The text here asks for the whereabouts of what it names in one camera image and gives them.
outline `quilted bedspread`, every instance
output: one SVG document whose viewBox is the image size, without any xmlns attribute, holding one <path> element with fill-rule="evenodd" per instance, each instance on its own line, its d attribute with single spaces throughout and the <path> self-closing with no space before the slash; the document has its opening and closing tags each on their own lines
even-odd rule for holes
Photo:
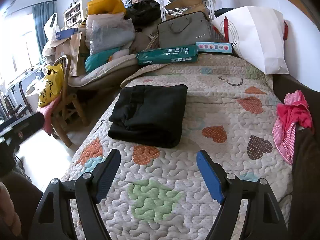
<svg viewBox="0 0 320 240">
<path fill-rule="evenodd" d="M 121 165 L 98 205 L 111 238 L 204 240 L 220 208 L 196 165 L 196 153 L 205 149 L 227 173 L 244 180 L 267 179 L 287 221 L 292 175 L 272 137 L 279 103 L 272 79 L 243 59 L 200 54 L 196 63 L 146 66 L 122 87 L 177 84 L 188 86 L 177 147 L 149 147 L 108 137 L 116 98 L 74 155 L 63 180 L 92 171 L 116 148 Z M 243 200 L 232 239 L 240 236 L 246 207 Z M 84 239 L 75 200 L 71 208 L 78 238 Z"/>
</svg>

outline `green box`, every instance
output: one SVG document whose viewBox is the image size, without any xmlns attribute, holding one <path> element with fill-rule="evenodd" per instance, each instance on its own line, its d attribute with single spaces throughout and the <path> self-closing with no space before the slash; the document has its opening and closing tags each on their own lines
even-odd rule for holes
<svg viewBox="0 0 320 240">
<path fill-rule="evenodd" d="M 139 65 L 196 62 L 198 60 L 198 50 L 196 45 L 143 50 L 137 53 L 137 59 Z"/>
</svg>

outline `tiled floor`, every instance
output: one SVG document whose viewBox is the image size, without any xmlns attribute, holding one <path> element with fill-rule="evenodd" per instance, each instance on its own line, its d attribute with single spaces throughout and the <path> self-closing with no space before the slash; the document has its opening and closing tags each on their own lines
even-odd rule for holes
<svg viewBox="0 0 320 240">
<path fill-rule="evenodd" d="M 68 128 L 68 137 L 73 142 L 70 148 L 60 139 L 48 136 L 43 130 L 20 145 L 17 157 L 22 160 L 25 173 L 36 187 L 44 192 L 51 179 L 60 179 L 65 174 L 73 155 L 118 93 L 119 90 L 116 90 L 99 97 L 84 109 L 90 125 L 84 127 L 81 121 L 77 120 Z"/>
</svg>

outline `pink cloth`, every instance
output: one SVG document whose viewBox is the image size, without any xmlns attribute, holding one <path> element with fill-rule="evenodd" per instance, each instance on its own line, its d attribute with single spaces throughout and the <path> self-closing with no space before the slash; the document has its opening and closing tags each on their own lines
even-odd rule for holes
<svg viewBox="0 0 320 240">
<path fill-rule="evenodd" d="M 52 133 L 52 125 L 51 125 L 51 113 L 57 106 L 57 104 L 61 100 L 61 94 L 57 96 L 50 104 L 44 107 L 38 107 L 37 112 L 40 112 L 44 116 L 44 125 L 42 130 L 44 130 L 49 136 Z"/>
<path fill-rule="evenodd" d="M 308 103 L 300 90 L 287 94 L 284 105 L 277 105 L 278 118 L 272 128 L 273 140 L 284 160 L 292 165 L 296 123 L 312 127 Z"/>
</svg>

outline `orange heart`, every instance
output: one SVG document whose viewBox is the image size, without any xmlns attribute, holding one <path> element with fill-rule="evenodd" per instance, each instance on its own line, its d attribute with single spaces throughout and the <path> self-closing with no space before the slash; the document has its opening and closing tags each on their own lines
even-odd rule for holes
<svg viewBox="0 0 320 240">
<path fill-rule="evenodd" d="M 95 158 L 103 155 L 102 145 L 99 138 L 95 138 L 91 143 L 89 143 L 80 154 L 79 159 L 76 161 L 76 164 L 81 162 L 84 165 L 87 160 L 90 158 Z"/>
<path fill-rule="evenodd" d="M 159 149 L 146 145 L 135 145 L 133 147 L 132 159 L 136 164 L 147 165 L 151 158 L 158 158 L 160 155 Z"/>
<path fill-rule="evenodd" d="M 246 94 L 261 94 L 261 95 L 266 95 L 267 93 L 261 91 L 259 88 L 256 88 L 254 86 L 249 87 L 245 90 Z"/>
<path fill-rule="evenodd" d="M 212 138 L 217 143 L 224 143 L 227 140 L 227 133 L 222 125 L 206 127 L 202 130 L 202 135 Z"/>
<path fill-rule="evenodd" d="M 262 103 L 259 98 L 248 97 L 237 100 L 238 103 L 251 114 L 261 114 L 263 112 Z"/>
</svg>

